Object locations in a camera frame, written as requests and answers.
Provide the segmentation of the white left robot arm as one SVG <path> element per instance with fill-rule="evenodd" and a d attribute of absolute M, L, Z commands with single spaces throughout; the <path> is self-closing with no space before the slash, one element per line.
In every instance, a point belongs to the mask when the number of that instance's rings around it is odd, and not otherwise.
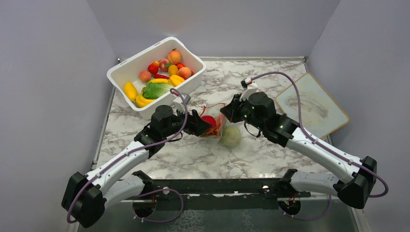
<path fill-rule="evenodd" d="M 174 114 L 170 106 L 158 106 L 150 123 L 113 159 L 87 174 L 71 175 L 61 202 L 67 211 L 67 222 L 78 222 L 85 228 L 92 226 L 101 218 L 108 203 L 120 196 L 115 190 L 124 174 L 151 158 L 182 132 L 200 136 L 211 127 L 196 110 L 190 113 L 184 107 Z"/>

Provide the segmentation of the watermelon slice toy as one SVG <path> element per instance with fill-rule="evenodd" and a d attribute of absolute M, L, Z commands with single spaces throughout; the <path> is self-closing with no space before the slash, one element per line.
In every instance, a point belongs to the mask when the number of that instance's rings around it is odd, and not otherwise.
<path fill-rule="evenodd" d="M 216 118 L 216 125 L 217 127 L 214 130 L 214 135 L 220 138 L 223 133 L 223 128 L 225 126 L 226 117 L 224 114 L 219 114 Z"/>

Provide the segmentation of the clear zip bag orange zipper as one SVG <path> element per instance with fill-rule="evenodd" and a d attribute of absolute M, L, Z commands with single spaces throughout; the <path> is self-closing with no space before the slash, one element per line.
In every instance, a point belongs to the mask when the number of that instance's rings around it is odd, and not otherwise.
<path fill-rule="evenodd" d="M 204 132 L 200 137 L 216 138 L 219 144 L 228 148 L 234 148 L 240 145 L 242 133 L 238 126 L 230 123 L 226 116 L 220 112 L 227 103 L 219 102 L 215 104 L 203 104 L 200 118 L 211 125 L 211 128 Z"/>

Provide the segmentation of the red apple toy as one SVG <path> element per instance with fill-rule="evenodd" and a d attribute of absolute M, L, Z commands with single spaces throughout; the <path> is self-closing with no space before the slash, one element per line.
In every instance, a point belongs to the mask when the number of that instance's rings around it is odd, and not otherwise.
<path fill-rule="evenodd" d="M 205 121 L 206 123 L 208 123 L 208 124 L 211 125 L 211 127 L 210 127 L 209 129 L 207 129 L 207 130 L 204 132 L 204 134 L 210 134 L 210 133 L 212 133 L 212 132 L 215 130 L 215 128 L 217 127 L 217 125 L 216 125 L 216 120 L 215 120 L 214 117 L 209 116 L 209 115 L 206 115 L 206 116 L 202 116 L 201 119 L 202 119 L 203 121 Z"/>

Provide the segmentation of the green cabbage toy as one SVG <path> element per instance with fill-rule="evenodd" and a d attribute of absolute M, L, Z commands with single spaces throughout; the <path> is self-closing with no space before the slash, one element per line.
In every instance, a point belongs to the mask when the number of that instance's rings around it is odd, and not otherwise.
<path fill-rule="evenodd" d="M 238 127 L 236 126 L 226 126 L 223 129 L 222 136 L 219 143 L 225 147 L 236 147 L 240 145 L 242 140 L 242 134 Z"/>

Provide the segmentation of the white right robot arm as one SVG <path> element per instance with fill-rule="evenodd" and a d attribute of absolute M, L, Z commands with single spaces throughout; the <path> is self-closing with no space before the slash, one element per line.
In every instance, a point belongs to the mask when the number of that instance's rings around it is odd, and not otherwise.
<path fill-rule="evenodd" d="M 312 191 L 337 196 L 353 208 L 364 208 L 376 183 L 375 159 L 350 155 L 303 131 L 298 122 L 278 114 L 273 99 L 264 92 L 253 93 L 243 101 L 240 94 L 235 94 L 220 112 L 230 122 L 246 122 L 257 128 L 267 140 L 294 150 L 331 172 L 325 175 L 288 171 L 279 183 L 282 195 L 290 197 L 296 192 Z"/>

